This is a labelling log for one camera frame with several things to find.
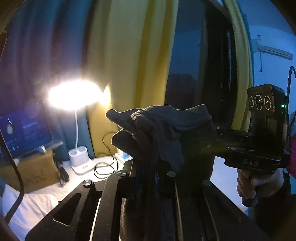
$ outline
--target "white container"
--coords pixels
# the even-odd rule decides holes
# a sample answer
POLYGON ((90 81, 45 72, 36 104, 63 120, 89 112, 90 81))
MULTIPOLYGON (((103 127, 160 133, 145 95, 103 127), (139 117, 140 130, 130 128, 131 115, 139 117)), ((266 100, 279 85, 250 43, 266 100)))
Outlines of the white container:
POLYGON ((89 158, 87 148, 80 146, 77 149, 72 149, 68 152, 70 164, 74 172, 82 175, 94 169, 94 162, 89 158))

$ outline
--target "hand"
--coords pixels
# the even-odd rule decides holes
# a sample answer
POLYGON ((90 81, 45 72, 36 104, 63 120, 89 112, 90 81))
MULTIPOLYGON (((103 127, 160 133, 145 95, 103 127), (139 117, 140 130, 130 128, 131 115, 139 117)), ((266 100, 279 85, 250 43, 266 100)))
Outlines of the hand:
POLYGON ((237 169, 237 192, 242 198, 254 198, 255 187, 258 189, 258 197, 270 197, 281 189, 284 183, 283 169, 278 168, 272 175, 253 175, 246 170, 237 169))

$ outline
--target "lamp stand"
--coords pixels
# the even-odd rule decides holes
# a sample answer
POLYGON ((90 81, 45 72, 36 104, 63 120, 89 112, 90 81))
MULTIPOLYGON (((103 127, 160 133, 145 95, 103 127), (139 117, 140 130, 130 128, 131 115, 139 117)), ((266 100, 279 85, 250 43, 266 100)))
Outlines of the lamp stand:
POLYGON ((76 142, 75 148, 71 149, 68 154, 70 158, 70 164, 73 171, 77 175, 83 175, 92 169, 94 169, 94 162, 89 158, 87 148, 85 146, 77 147, 78 145, 78 121, 77 110, 75 109, 75 122, 76 122, 76 142))

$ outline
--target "white bedsheet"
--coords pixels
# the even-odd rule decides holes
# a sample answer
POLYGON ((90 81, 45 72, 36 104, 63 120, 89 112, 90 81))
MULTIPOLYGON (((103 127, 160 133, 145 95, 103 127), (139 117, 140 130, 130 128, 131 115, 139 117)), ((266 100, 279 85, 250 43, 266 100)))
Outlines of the white bedsheet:
MULTIPOLYGON (((19 192, 6 185, 2 197, 3 217, 16 201, 19 192)), ((9 227, 20 241, 25 240, 28 232, 43 219, 58 200, 51 194, 25 194, 22 203, 9 222, 9 227)))

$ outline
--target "pink bag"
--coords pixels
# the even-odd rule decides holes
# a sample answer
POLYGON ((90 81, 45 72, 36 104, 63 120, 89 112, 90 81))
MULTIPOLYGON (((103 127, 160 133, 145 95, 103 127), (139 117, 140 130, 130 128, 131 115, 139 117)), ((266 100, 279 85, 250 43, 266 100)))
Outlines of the pink bag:
POLYGON ((287 170, 294 178, 296 178, 296 134, 291 137, 291 156, 287 170))

